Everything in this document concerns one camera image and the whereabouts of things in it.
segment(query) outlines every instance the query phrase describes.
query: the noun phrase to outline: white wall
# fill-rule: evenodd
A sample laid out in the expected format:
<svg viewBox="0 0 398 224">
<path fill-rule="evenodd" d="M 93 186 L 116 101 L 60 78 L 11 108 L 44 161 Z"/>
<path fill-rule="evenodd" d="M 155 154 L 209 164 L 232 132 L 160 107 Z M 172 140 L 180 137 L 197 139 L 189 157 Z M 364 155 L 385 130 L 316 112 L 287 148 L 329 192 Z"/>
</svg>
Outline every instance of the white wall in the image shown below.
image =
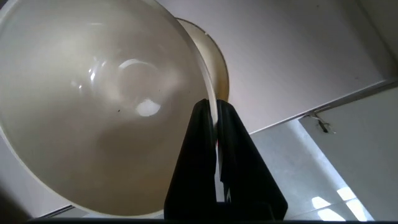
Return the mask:
<svg viewBox="0 0 398 224">
<path fill-rule="evenodd" d="M 255 132 L 395 73 L 355 1 L 159 0 L 224 54 L 229 101 Z"/>
<path fill-rule="evenodd" d="M 398 220 L 397 114 L 395 88 L 320 113 L 336 134 L 300 120 L 375 220 Z"/>
<path fill-rule="evenodd" d="M 398 1 L 396 0 L 360 0 L 359 3 L 368 13 L 376 29 L 398 57 Z"/>
</svg>

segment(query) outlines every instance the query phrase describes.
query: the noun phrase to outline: wall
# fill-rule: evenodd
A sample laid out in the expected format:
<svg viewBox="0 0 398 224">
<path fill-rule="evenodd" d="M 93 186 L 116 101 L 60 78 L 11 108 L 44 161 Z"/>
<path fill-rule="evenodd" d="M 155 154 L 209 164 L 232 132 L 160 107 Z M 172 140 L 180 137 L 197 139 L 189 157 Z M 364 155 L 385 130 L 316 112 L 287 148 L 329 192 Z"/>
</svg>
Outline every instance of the wall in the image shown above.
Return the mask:
<svg viewBox="0 0 398 224">
<path fill-rule="evenodd" d="M 398 88 L 326 110 L 301 123 L 377 221 L 398 220 Z"/>
<path fill-rule="evenodd" d="M 159 0 L 218 44 L 250 133 L 382 82 L 395 61 L 355 1 Z"/>
<path fill-rule="evenodd" d="M 398 56 L 398 1 L 360 0 L 359 5 L 367 12 L 370 20 L 388 45 L 395 58 Z"/>
</svg>

